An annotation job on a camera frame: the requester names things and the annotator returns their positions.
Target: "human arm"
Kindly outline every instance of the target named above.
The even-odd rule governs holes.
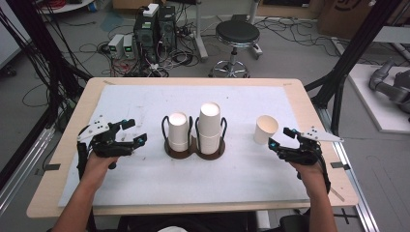
[[[85,231],[94,195],[103,184],[108,166],[118,158],[99,158],[94,153],[87,161],[84,174],[52,231]]]
[[[310,198],[309,231],[337,231],[334,213],[319,163],[300,165],[291,162],[290,164],[301,174],[302,181],[307,189],[307,195]]]

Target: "gray floor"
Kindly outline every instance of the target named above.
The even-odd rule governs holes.
[[[73,51],[84,67],[94,76],[107,76],[108,63],[99,54],[79,52],[84,44],[99,44],[108,41],[108,32],[118,25],[133,25],[133,15],[116,14],[109,7],[95,14],[79,10],[68,14],[60,14],[59,18],[72,24],[80,24],[95,21],[95,24],[85,26],[62,25],[62,31]],[[203,20],[203,28],[211,25],[204,35],[215,33],[217,17]],[[318,37],[315,32],[315,23],[310,22],[312,28],[300,27],[301,33],[311,33],[314,38]],[[129,33],[130,26],[117,28],[109,33]],[[291,39],[292,35],[287,30],[280,32],[284,37]],[[298,40],[307,37],[296,35]],[[327,47],[331,54],[336,54],[335,48],[328,41],[320,41]],[[195,67],[179,67],[169,71],[170,76],[206,77],[211,67],[221,59],[226,59],[230,53],[230,47],[219,43],[215,38],[204,37],[204,43],[209,53],[209,59],[205,63],[199,63]],[[243,61],[251,71],[251,77],[277,77],[298,78],[304,84],[325,75],[337,62],[336,56],[326,53],[324,46],[303,46],[286,41],[275,32],[261,29],[259,42],[264,54],[255,60],[250,52],[243,50],[239,53],[239,60]],[[403,59],[394,51],[380,45],[373,44],[364,55],[361,62],[370,60],[383,63],[388,57],[395,57],[398,64]],[[92,45],[85,45],[82,50],[94,49]],[[29,107],[22,103],[22,99],[30,89],[41,84],[36,78],[34,69],[20,54],[12,61],[17,70],[17,76],[0,78],[0,130],[3,134],[0,138],[2,156],[0,156],[0,168],[3,168],[10,156],[15,152],[18,145],[31,130],[45,110],[44,106]],[[44,104],[45,88],[39,87],[30,92],[24,102],[31,105]],[[352,167],[359,179],[362,190],[366,196],[380,231],[402,232],[410,231],[410,200],[408,192],[410,187],[407,173],[410,167],[410,135],[382,133],[377,130],[371,121],[364,105],[353,89],[349,81],[346,81],[342,113],[340,118],[340,136],[345,138],[344,148],[350,158]],[[36,175],[36,169],[41,168],[45,156],[52,150],[60,134],[57,133],[50,146],[44,152],[43,157],[36,165],[32,174],[24,182],[17,193],[14,201],[7,211],[0,217],[0,231],[45,231],[50,228],[55,218],[31,219],[25,214],[30,200],[36,190],[42,176]],[[354,215],[352,208],[344,209],[346,214]],[[335,209],[336,214],[341,214],[341,209]],[[278,225],[278,219],[292,214],[289,210],[270,211],[272,227]],[[117,217],[99,217],[99,228],[114,228]],[[339,231],[363,231],[360,222],[356,218],[350,218],[347,224],[344,218],[337,217]]]

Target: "black stool seat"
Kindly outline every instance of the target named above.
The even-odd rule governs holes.
[[[245,21],[228,20],[217,26],[217,38],[224,44],[251,46],[259,40],[259,30]]]

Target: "stool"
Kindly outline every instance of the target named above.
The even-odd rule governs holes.
[[[239,47],[251,47],[259,41],[259,30],[250,23],[240,20],[228,20],[218,24],[216,36],[224,44],[233,46],[230,59],[219,61],[211,69],[210,77],[216,77],[217,73],[223,73],[225,77],[249,77],[248,68],[236,60]]]

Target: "human hand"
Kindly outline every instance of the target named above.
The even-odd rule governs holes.
[[[92,152],[88,158],[84,174],[82,175],[79,184],[90,191],[97,191],[97,189],[103,184],[103,179],[105,178],[108,166],[113,162],[117,162],[118,159],[118,157],[100,158]]]
[[[325,180],[323,178],[323,170],[319,163],[314,165],[301,165],[299,163],[290,162],[300,174],[302,181],[307,189],[307,195],[311,198],[327,197]]]

